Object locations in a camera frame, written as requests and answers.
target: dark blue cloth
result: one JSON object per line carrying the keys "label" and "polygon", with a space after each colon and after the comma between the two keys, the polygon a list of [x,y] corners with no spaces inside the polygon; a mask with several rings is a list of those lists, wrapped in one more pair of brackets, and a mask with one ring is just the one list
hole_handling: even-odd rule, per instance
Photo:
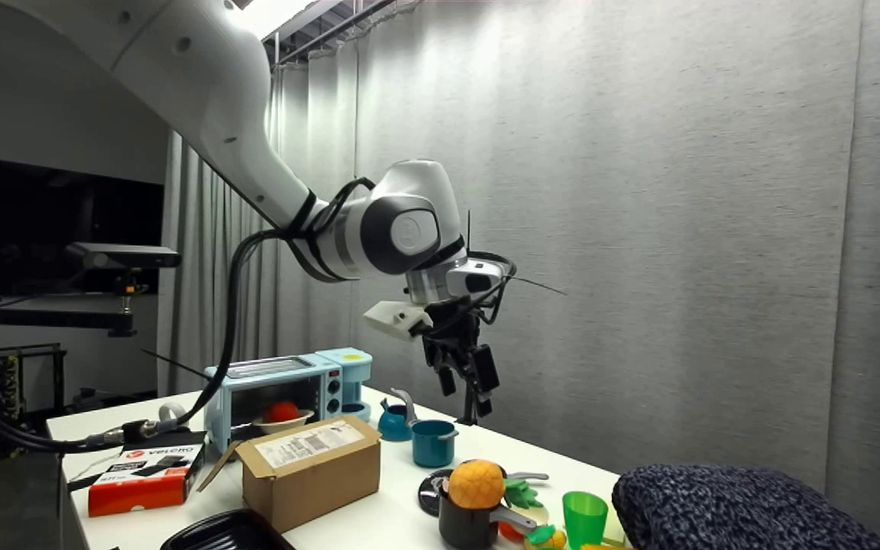
{"label": "dark blue cloth", "polygon": [[612,503],[638,550],[880,550],[818,493],[763,467],[638,467]]}

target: table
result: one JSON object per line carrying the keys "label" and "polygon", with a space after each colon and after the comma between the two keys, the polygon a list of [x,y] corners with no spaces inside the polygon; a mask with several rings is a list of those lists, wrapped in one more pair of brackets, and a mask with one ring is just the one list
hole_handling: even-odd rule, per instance
{"label": "table", "polygon": [[[370,421],[378,418],[378,401],[386,394],[376,388],[363,388],[363,403],[370,406]],[[76,411],[48,418],[48,432],[56,441],[76,441],[84,432],[96,432],[114,423],[124,423],[131,418],[157,418],[160,403],[190,406],[195,394],[173,394],[128,406],[111,406],[94,411]],[[435,409],[415,406],[418,418],[448,418]],[[117,448],[63,454],[60,478],[73,482],[80,476],[96,472]],[[495,432],[479,423],[458,423],[456,462],[464,457],[491,457],[505,464],[505,471],[542,471],[551,482],[536,482],[536,497],[551,511],[551,521],[563,525],[563,493],[587,487],[601,497],[612,496],[618,472],[592,467],[587,462],[565,457],[551,448],[536,448],[531,443]],[[228,464],[219,476],[195,493],[201,476],[210,467],[201,467],[190,502],[181,506],[157,511],[133,511],[120,517],[89,517],[84,514],[84,487],[60,493],[60,542],[63,548],[92,548],[92,550],[157,550],[166,536],[173,532],[225,511],[242,506],[242,464]],[[415,487],[431,471],[411,464],[411,443],[388,443],[382,441],[382,478],[378,493],[353,502],[335,514],[326,514],[313,521],[283,532],[283,536],[298,550],[335,550],[335,548],[402,548],[402,550],[444,550],[435,519],[420,514],[415,503]],[[608,536],[622,536],[618,514],[608,514]]]}

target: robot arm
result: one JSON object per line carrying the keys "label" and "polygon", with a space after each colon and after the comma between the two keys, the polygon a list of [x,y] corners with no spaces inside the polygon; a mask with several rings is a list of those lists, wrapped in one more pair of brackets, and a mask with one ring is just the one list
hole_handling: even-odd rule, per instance
{"label": "robot arm", "polygon": [[420,336],[444,394],[468,377],[468,418],[499,386],[476,344],[510,278],[506,262],[469,257],[439,166],[401,163],[378,184],[353,181],[316,199],[266,136],[271,71],[231,0],[0,0],[63,34],[213,166],[320,280],[407,274],[410,303],[366,316]]}

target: label on box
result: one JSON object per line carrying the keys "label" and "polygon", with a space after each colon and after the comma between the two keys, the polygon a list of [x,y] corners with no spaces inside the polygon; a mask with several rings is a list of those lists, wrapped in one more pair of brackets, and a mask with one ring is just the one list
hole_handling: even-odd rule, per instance
{"label": "label on box", "polygon": [[360,441],[348,421],[320,423],[313,430],[295,430],[279,441],[257,443],[257,452],[266,457],[268,467],[288,467],[292,462],[307,462],[313,454],[351,445]]}

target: gray curtain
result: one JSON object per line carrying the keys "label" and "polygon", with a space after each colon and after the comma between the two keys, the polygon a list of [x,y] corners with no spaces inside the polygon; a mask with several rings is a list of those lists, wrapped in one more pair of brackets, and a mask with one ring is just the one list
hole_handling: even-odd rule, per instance
{"label": "gray curtain", "polygon": [[[407,6],[283,68],[271,134],[322,196],[444,163],[473,246],[519,262],[485,423],[608,467],[783,467],[880,532],[880,2]],[[268,269],[254,339],[360,344],[373,386],[460,409],[360,324],[402,280]]]}

